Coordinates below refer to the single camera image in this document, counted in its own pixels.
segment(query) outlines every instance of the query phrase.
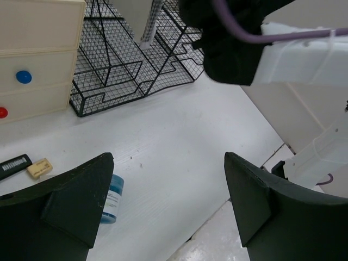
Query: white wall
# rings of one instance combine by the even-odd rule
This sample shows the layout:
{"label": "white wall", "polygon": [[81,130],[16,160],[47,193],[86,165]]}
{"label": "white wall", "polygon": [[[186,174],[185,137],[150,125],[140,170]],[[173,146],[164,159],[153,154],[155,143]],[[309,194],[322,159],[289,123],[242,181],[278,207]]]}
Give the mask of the white wall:
{"label": "white wall", "polygon": [[[347,11],[347,0],[296,0],[269,15],[266,21],[306,28],[348,27]],[[243,89],[295,152],[330,126],[348,100],[348,79],[347,89],[290,83]],[[348,166],[333,174],[334,182],[323,186],[323,190],[348,197]]]}

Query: drawer handle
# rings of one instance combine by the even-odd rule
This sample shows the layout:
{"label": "drawer handle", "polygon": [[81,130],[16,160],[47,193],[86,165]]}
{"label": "drawer handle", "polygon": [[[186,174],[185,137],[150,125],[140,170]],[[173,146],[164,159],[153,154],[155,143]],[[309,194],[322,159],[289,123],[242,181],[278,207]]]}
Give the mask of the drawer handle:
{"label": "drawer handle", "polygon": [[33,77],[28,71],[19,71],[16,74],[17,81],[22,84],[28,84],[32,81]]}
{"label": "drawer handle", "polygon": [[4,107],[0,107],[0,119],[4,119],[9,115],[9,112]]}

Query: bottle label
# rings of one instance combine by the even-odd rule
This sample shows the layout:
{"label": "bottle label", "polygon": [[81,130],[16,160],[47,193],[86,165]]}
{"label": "bottle label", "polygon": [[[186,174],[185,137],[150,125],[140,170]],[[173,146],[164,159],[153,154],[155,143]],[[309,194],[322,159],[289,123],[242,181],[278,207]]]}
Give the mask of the bottle label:
{"label": "bottle label", "polygon": [[109,213],[117,217],[117,214],[119,212],[120,200],[120,194],[109,190],[103,212]]}

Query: eraser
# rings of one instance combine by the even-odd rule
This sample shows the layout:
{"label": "eraser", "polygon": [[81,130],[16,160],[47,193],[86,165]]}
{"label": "eraser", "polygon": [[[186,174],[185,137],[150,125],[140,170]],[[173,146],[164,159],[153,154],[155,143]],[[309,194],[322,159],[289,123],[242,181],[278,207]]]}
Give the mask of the eraser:
{"label": "eraser", "polygon": [[52,170],[53,166],[46,158],[34,162],[31,166],[27,167],[27,171],[33,176],[33,178],[39,178],[41,175],[47,174]]}

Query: black cloth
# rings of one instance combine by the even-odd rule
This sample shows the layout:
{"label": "black cloth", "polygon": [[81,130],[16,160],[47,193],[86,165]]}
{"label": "black cloth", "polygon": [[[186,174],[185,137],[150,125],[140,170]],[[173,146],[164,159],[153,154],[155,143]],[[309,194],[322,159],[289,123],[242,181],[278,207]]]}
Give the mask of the black cloth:
{"label": "black cloth", "polygon": [[0,197],[1,261],[85,261],[114,171],[111,153]]}
{"label": "black cloth", "polygon": [[306,189],[234,153],[225,154],[225,173],[250,261],[348,260],[347,198]]}
{"label": "black cloth", "polygon": [[[207,75],[221,83],[251,85],[265,44],[244,43],[228,33],[211,5],[212,0],[179,0],[180,17],[202,30],[195,49],[204,52]],[[264,18],[294,0],[228,0],[231,13],[249,33],[261,35]]]}

